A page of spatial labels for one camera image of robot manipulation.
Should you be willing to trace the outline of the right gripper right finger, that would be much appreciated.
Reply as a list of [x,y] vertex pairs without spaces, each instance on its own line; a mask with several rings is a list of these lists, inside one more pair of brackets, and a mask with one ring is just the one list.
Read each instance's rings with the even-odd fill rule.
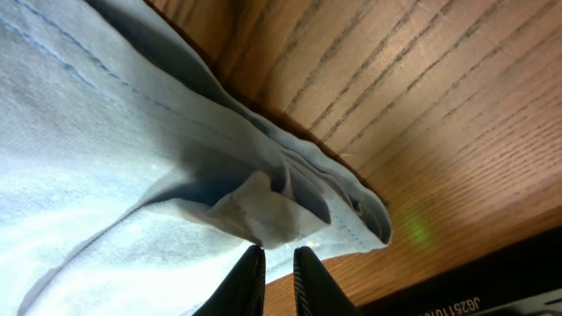
[[298,316],[361,315],[309,247],[294,251],[293,284]]

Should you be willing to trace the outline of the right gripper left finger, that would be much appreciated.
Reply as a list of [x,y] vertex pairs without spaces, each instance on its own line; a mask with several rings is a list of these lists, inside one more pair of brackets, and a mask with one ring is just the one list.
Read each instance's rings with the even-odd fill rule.
[[257,245],[248,247],[193,316],[262,316],[265,272],[264,250]]

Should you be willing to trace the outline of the light blue printed t-shirt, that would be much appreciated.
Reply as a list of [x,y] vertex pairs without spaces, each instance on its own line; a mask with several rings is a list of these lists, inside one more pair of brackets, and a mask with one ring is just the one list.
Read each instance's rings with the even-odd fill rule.
[[2,314],[189,315],[250,245],[274,281],[297,247],[391,238],[375,193],[142,2],[2,2]]

